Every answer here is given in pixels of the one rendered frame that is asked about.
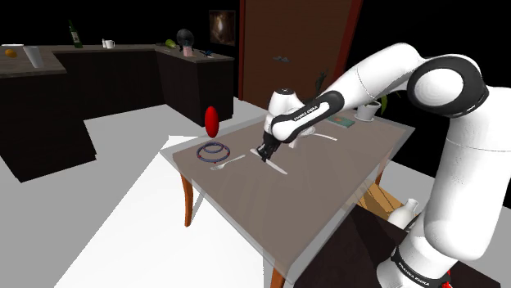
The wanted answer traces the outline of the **white table knife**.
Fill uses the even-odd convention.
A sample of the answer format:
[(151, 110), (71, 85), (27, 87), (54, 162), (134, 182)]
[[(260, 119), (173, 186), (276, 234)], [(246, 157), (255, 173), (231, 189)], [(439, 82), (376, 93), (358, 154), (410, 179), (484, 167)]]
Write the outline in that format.
[[(254, 155), (256, 155), (257, 157), (259, 157), (261, 160), (262, 160), (262, 156), (258, 153), (257, 149), (256, 148), (251, 148), (250, 149), (250, 152)], [(269, 167), (275, 169), (276, 171), (282, 173), (282, 174), (286, 174), (287, 175), (287, 172), (283, 169), (281, 169), (279, 166), (277, 166), (275, 163), (273, 163), (271, 160), (265, 160), (263, 161), (265, 162)]]

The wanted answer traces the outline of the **silver fork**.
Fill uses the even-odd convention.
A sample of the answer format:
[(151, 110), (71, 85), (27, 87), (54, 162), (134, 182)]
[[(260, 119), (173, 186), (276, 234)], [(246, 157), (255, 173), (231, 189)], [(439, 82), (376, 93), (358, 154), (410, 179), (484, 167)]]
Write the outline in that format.
[(218, 164), (218, 165), (216, 165), (216, 166), (210, 167), (210, 170), (220, 170), (220, 169), (223, 169), (223, 168), (225, 167), (225, 165), (226, 165), (226, 164), (229, 164), (229, 163), (234, 162), (234, 161), (236, 161), (236, 160), (240, 160), (240, 159), (244, 158), (245, 156), (246, 156), (246, 155), (240, 155), (240, 156), (238, 156), (238, 157), (236, 157), (236, 158), (233, 158), (233, 159), (231, 159), (231, 160), (228, 160), (228, 161), (226, 161), (226, 162), (224, 162), (224, 163), (222, 163), (222, 164)]

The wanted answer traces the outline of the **glass-topped table with wooden legs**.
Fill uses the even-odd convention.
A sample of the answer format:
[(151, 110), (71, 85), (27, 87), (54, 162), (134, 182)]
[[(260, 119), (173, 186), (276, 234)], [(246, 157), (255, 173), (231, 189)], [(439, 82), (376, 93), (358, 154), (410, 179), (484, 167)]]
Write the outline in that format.
[(282, 174), (250, 152), (262, 143), (264, 117), (219, 131), (217, 142), (230, 149), (223, 169), (197, 158), (207, 136), (161, 150), (180, 172), (286, 280), (294, 282), (357, 205), (357, 191), (369, 186), (408, 140), (410, 126), (387, 119), (356, 120), (349, 128), (328, 120), (296, 147), (281, 145), (271, 160)]

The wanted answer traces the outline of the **red egg-shaped object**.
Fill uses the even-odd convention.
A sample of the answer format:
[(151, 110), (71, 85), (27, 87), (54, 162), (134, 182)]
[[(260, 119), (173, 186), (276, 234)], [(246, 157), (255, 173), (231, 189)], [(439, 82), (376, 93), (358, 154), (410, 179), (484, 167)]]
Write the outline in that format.
[(215, 138), (219, 131), (219, 116), (213, 106), (209, 106), (205, 112), (205, 128), (207, 135)]

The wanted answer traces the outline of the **green book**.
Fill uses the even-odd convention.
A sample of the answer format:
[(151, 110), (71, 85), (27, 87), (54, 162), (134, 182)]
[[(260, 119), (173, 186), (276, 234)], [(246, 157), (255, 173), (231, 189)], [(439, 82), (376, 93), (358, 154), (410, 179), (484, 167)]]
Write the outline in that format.
[(347, 119), (347, 118), (342, 117), (342, 116), (336, 116), (336, 115), (328, 117), (328, 121), (330, 121), (333, 124), (340, 125), (343, 128), (349, 128), (353, 124), (355, 124), (354, 120)]

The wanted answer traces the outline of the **plant in white pot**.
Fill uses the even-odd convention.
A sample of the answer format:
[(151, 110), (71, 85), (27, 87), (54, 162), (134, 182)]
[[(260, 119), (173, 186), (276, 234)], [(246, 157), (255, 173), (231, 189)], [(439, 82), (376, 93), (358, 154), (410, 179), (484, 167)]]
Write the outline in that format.
[(388, 96), (393, 94), (396, 94), (400, 98), (400, 94), (398, 92), (390, 92), (388, 94), (378, 96), (364, 95), (360, 105), (357, 107), (355, 117), (364, 122), (374, 121), (374, 116), (378, 110), (382, 110), (381, 113), (386, 110)]

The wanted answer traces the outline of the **brown door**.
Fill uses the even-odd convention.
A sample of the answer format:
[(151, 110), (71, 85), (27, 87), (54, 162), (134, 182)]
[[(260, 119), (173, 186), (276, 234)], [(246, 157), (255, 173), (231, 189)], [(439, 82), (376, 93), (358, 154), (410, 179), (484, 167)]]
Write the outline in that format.
[(363, 0), (244, 0), (239, 97), (267, 108), (274, 90), (315, 97), (346, 67)]

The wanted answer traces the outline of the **wooden chair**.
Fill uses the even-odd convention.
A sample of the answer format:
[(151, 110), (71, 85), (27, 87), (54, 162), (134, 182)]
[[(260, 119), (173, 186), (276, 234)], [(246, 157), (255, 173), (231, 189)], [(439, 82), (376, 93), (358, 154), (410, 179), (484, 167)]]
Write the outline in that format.
[(363, 184), (357, 193), (360, 196), (357, 205), (384, 220), (388, 220), (394, 210), (403, 206), (393, 195), (374, 182), (371, 182), (369, 186)]

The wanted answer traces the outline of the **dark robot stand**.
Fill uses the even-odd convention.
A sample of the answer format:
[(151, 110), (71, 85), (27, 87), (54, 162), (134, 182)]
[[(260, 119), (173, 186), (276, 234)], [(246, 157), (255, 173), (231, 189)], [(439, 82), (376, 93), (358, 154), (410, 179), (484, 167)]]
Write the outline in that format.
[(376, 268), (406, 232), (355, 206), (296, 280), (294, 288), (381, 288)]

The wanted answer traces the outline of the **white vase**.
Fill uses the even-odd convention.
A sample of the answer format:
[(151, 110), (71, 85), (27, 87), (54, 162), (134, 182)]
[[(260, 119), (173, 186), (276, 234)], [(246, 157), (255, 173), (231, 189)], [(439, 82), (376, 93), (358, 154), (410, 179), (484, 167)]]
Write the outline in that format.
[(403, 206), (395, 209), (389, 215), (388, 222), (401, 229), (405, 229), (416, 216), (415, 210), (417, 207), (418, 202), (415, 199), (409, 198)]

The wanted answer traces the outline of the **dark kitchen counter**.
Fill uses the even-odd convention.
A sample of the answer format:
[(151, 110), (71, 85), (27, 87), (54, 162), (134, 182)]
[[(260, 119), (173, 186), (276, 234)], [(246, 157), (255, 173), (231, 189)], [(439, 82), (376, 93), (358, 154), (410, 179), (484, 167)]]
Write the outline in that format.
[(128, 44), (108, 49), (0, 47), (0, 158), (26, 182), (96, 159), (85, 120), (167, 105), (202, 127), (206, 109), (233, 116), (234, 59), (185, 57), (178, 49)]

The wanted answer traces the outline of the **dark wall picture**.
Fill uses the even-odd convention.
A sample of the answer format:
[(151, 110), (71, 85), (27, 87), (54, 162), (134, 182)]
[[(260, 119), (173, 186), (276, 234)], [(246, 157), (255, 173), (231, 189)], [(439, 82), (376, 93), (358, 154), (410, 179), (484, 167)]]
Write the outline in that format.
[(210, 41), (234, 46), (236, 44), (236, 12), (209, 10)]

